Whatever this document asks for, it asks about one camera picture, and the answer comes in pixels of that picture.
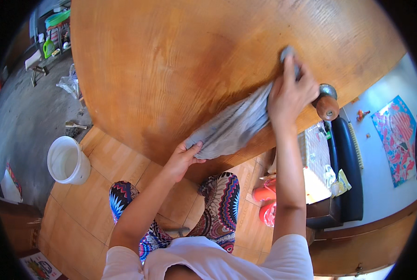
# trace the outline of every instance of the poster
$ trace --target poster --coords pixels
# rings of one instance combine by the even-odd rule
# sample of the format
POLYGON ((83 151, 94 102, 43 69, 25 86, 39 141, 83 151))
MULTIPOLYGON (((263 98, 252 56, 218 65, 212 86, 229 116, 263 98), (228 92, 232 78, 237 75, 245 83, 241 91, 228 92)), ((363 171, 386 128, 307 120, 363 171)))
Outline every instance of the poster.
POLYGON ((372 115, 373 124, 389 161, 393 187, 417 174, 415 168, 415 131, 417 123, 400 96, 372 115))
POLYGON ((28 268, 33 279, 56 280, 62 275, 41 252, 21 258, 21 262, 28 268))

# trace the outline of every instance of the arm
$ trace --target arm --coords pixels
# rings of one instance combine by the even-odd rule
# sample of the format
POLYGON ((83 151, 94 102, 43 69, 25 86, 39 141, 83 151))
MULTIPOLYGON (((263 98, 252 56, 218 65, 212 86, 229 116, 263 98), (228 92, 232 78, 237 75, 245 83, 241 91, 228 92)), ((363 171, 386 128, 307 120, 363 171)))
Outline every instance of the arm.
POLYGON ((277 142, 277 211, 273 243, 291 233, 306 238, 305 183, 295 120, 317 96, 319 85, 311 71, 293 56, 287 56, 283 75, 274 82, 268 102, 269 118, 277 142), (295 81, 294 63, 300 65, 299 81, 295 81))
POLYGON ((179 144, 160 173, 123 211, 112 232, 109 248, 123 246, 139 254, 140 240, 171 188, 182 180, 190 165, 205 162, 194 157, 201 148, 201 141, 188 150, 185 149, 185 142, 179 144))

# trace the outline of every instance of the white t-shirt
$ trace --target white t-shirt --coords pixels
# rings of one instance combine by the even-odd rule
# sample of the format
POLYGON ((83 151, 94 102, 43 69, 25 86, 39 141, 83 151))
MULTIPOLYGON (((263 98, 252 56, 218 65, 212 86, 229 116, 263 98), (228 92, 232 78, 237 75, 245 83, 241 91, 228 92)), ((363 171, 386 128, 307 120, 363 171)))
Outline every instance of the white t-shirt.
POLYGON ((203 236, 176 238, 166 249, 151 252, 144 266, 131 249, 115 246, 107 251, 102 279, 163 279, 167 268, 188 266, 203 280, 212 279, 313 279, 306 239, 298 234, 279 238, 260 265, 227 253, 203 236))

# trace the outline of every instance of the gray cloth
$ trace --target gray cloth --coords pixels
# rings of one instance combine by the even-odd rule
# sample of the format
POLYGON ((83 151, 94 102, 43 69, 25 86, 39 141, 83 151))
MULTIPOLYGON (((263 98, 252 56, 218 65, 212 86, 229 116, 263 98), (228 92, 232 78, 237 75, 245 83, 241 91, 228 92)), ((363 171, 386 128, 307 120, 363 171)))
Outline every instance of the gray cloth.
MULTIPOLYGON (((290 53, 294 53, 294 49, 288 46, 281 53, 281 62, 290 53)), ((295 74, 296 77, 299 75, 297 66, 295 74)), ((202 149, 195 157, 207 160, 234 154, 245 147, 269 122, 267 105, 272 86, 273 82, 261 86, 249 97, 228 106, 193 132, 185 142, 185 147, 189 149, 198 141, 202 141, 202 149)))

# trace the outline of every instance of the green detergent bottle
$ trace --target green detergent bottle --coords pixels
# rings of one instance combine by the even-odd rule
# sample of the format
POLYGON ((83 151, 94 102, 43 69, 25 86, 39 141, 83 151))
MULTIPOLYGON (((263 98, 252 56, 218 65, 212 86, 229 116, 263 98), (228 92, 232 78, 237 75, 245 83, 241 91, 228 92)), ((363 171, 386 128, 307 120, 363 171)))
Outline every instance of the green detergent bottle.
POLYGON ((44 57, 47 59, 51 56, 52 52, 55 50, 55 43, 50 39, 50 36, 47 36, 47 39, 44 43, 44 57))

